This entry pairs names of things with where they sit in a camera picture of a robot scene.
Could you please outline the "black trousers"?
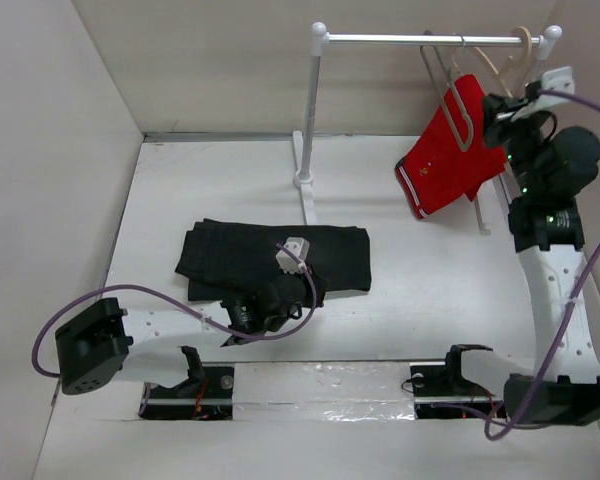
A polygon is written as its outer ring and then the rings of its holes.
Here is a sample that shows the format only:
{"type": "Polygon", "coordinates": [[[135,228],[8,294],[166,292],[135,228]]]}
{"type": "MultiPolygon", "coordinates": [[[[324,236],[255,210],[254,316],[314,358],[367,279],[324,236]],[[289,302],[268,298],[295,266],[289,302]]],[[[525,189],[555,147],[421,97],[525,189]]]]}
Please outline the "black trousers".
{"type": "Polygon", "coordinates": [[[306,262],[324,280],[327,291],[371,289],[370,239],[358,227],[205,219],[186,232],[175,272],[189,280],[187,295],[192,302],[248,293],[281,274],[276,245],[289,237],[309,242],[306,262]]]}

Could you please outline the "grey trouser hanger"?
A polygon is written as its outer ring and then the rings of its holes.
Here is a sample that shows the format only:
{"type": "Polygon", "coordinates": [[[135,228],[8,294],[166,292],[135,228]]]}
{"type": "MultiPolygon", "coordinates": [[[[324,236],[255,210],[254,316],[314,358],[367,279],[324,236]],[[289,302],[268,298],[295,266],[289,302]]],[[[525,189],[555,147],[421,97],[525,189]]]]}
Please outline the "grey trouser hanger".
{"type": "Polygon", "coordinates": [[[461,152],[467,152],[473,142],[474,139],[474,124],[469,112],[465,106],[465,103],[460,95],[454,80],[452,79],[450,69],[446,67],[442,55],[439,51],[439,48],[436,45],[421,45],[419,47],[419,53],[426,69],[427,75],[429,76],[430,82],[436,92],[436,95],[439,100],[439,106],[442,109],[444,117],[449,125],[451,133],[456,141],[456,144],[461,152]],[[453,100],[455,101],[455,105],[458,108],[461,119],[464,121],[466,126],[466,135],[462,136],[457,126],[457,122],[454,120],[453,115],[451,114],[450,108],[445,100],[445,94],[442,92],[442,89],[439,83],[436,80],[436,77],[433,73],[433,69],[429,58],[426,53],[426,49],[431,48],[434,56],[438,62],[438,65],[441,68],[447,90],[452,95],[453,100]]]}

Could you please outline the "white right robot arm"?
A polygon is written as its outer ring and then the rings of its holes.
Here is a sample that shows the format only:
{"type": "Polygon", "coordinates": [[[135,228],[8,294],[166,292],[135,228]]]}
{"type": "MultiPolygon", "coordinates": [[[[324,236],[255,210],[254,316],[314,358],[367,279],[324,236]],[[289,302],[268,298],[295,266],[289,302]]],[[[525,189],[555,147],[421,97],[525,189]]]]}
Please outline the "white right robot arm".
{"type": "Polygon", "coordinates": [[[499,437],[516,427],[586,426],[600,419],[600,363],[583,294],[600,243],[584,255],[576,202],[598,176],[600,140],[581,126],[543,135],[545,122],[557,120],[542,104],[550,99],[600,112],[594,102],[547,88],[482,100],[484,144],[504,148],[520,189],[508,206],[508,225],[529,288],[536,356],[525,369],[490,347],[454,345],[442,381],[456,394],[474,387],[499,397],[509,416],[499,437]]]}

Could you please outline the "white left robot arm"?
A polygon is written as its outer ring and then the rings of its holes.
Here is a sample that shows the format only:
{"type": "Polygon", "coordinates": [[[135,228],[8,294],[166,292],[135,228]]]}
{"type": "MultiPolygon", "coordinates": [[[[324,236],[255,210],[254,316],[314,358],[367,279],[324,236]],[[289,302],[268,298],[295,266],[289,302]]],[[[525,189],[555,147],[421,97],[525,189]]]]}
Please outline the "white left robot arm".
{"type": "Polygon", "coordinates": [[[226,347],[283,339],[291,334],[284,325],[294,320],[304,327],[325,294],[325,281],[312,271],[282,274],[254,293],[222,300],[229,326],[215,326],[188,306],[155,314],[102,298],[55,332],[61,390],[83,395],[133,381],[192,396],[205,381],[199,349],[214,331],[227,334],[226,347]]]}

